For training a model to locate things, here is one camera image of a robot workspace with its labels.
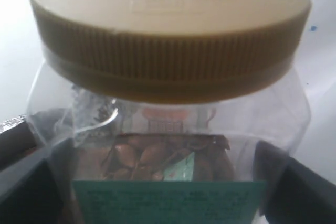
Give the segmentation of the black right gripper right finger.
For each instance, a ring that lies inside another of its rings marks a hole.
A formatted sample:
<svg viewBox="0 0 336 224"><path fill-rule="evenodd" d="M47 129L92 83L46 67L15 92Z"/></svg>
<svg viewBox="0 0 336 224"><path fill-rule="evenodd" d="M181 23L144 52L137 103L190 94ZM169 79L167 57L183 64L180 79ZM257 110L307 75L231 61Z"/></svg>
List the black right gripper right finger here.
<svg viewBox="0 0 336 224"><path fill-rule="evenodd" d="M257 143L253 177L268 183L260 208L268 223L335 223L335 184L280 148Z"/></svg>

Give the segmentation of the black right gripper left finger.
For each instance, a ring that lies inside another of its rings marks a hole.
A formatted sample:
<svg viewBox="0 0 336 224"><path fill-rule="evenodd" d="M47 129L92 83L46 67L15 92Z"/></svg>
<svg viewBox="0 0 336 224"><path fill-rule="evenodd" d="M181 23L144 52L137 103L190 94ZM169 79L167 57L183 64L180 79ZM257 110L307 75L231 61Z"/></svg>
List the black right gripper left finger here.
<svg viewBox="0 0 336 224"><path fill-rule="evenodd" d="M1 223L73 223L65 135L39 146L23 121L1 133Z"/></svg>

